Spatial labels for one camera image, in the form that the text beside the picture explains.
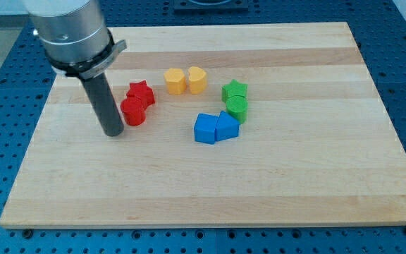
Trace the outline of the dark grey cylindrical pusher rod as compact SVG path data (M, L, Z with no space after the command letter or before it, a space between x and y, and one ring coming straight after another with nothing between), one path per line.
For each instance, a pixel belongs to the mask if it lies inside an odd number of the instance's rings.
M123 132L123 121L104 73L89 79L80 79L90 104L105 135L114 137Z

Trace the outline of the grey pusher mounting flange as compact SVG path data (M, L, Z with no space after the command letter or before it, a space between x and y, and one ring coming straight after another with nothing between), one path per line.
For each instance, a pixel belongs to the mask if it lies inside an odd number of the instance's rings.
M85 38L73 43L54 44L53 50L47 49L47 59L53 69L66 77L89 80L96 78L127 49L125 40L114 41L109 29L96 33L96 37Z

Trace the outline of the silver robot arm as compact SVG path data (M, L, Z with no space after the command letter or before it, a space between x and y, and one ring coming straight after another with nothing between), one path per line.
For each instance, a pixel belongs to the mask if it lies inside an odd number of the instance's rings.
M105 70L126 49L115 42L97 0L23 0L53 70L82 83L103 132L123 132Z

